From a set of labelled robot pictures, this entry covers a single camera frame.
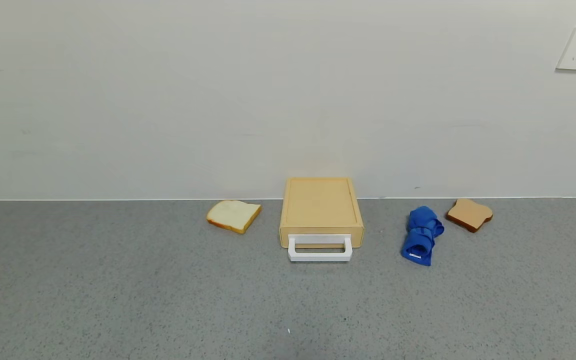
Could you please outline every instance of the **white wall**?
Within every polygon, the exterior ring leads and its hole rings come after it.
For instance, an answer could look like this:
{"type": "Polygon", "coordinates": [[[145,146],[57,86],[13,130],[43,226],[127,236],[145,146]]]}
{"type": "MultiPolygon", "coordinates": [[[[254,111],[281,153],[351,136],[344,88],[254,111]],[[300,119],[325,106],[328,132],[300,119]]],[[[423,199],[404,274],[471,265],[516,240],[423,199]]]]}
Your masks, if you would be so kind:
{"type": "Polygon", "coordinates": [[[576,196],[576,0],[0,0],[0,199],[576,196]]]}

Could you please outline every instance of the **white bread slice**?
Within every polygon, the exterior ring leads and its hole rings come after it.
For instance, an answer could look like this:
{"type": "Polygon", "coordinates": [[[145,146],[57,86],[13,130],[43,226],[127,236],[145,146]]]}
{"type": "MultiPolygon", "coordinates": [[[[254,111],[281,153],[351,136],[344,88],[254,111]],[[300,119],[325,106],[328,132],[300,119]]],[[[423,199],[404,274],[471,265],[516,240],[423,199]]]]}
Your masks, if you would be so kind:
{"type": "Polygon", "coordinates": [[[261,205],[239,200],[223,200],[213,206],[206,220],[212,225],[243,234],[261,212],[261,205]]]}

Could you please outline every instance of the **white handle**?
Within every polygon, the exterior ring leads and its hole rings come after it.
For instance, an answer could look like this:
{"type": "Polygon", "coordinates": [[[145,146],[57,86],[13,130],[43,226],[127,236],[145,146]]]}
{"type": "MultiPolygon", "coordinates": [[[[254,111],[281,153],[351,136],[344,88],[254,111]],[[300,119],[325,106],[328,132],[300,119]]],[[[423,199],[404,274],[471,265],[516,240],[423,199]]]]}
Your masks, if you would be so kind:
{"type": "Polygon", "coordinates": [[[291,262],[348,262],[353,255],[349,234],[288,235],[288,257],[291,262]],[[297,252],[296,244],[343,244],[343,252],[297,252]]]}

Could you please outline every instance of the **wooden lid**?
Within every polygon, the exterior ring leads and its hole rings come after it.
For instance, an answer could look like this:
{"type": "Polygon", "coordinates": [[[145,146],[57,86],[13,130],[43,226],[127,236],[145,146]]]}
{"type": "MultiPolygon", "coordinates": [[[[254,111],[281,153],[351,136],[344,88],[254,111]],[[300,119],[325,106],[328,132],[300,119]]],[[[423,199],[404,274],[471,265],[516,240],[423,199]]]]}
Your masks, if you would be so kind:
{"type": "Polygon", "coordinates": [[[283,202],[282,226],[363,226],[348,177],[289,178],[283,202]]]}

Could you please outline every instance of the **rolled blue towel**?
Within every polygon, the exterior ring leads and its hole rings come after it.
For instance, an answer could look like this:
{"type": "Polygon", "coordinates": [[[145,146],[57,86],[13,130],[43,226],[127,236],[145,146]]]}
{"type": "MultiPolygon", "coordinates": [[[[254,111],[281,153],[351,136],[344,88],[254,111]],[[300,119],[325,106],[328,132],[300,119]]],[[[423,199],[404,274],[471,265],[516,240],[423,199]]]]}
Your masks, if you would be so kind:
{"type": "Polygon", "coordinates": [[[401,255],[411,262],[429,267],[435,238],[444,233],[444,226],[430,207],[421,206],[410,211],[407,230],[401,255]]]}

